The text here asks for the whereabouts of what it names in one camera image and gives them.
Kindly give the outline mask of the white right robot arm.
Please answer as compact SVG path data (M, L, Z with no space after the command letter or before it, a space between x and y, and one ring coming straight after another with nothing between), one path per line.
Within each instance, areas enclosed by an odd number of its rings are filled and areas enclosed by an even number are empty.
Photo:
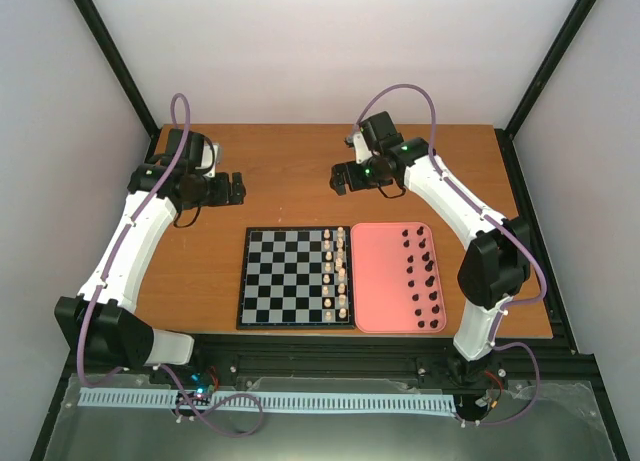
M357 121L345 143L355 158L332 167L334 192L396 185L425 201L461 242L465 255L457 281L465 307L453 337L458 359L451 365L461 374L463 364L477 363L493 350L500 319L530 276L528 224L482 202L446 166L432 141L404 139L386 111Z

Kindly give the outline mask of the pink plastic tray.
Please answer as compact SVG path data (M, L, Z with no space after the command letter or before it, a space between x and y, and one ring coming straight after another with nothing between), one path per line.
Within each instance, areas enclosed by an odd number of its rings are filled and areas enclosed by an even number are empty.
M416 230L424 226L421 236ZM402 231L408 229L408 237ZM419 242L426 238L425 248ZM403 247L410 241L408 248ZM378 335L434 335L446 310L430 228L421 222L359 223L351 229L357 328ZM407 257L414 256L408 263Z

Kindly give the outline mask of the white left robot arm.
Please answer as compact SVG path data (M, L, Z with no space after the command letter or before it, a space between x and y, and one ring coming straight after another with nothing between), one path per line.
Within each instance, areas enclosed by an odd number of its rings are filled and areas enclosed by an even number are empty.
M139 165L127 185L120 221L98 265L74 297L61 297L54 316L76 354L116 368L170 364L186 383L201 381L208 359L192 336L151 327L136 315L143 278L169 227L186 211L240 205L246 189L238 172L217 169L221 148L207 136L179 128L166 149Z

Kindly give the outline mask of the black and white chessboard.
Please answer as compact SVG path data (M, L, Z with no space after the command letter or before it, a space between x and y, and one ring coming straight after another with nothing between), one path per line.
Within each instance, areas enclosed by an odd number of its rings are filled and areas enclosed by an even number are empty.
M355 313L351 228L345 229L345 259L336 258L339 226L249 227L246 229L240 294L239 330L353 329ZM324 230L331 231L324 239ZM323 248L325 240L332 246ZM331 252L332 260L324 260ZM338 312L346 308L348 316ZM325 322L324 313L333 312Z

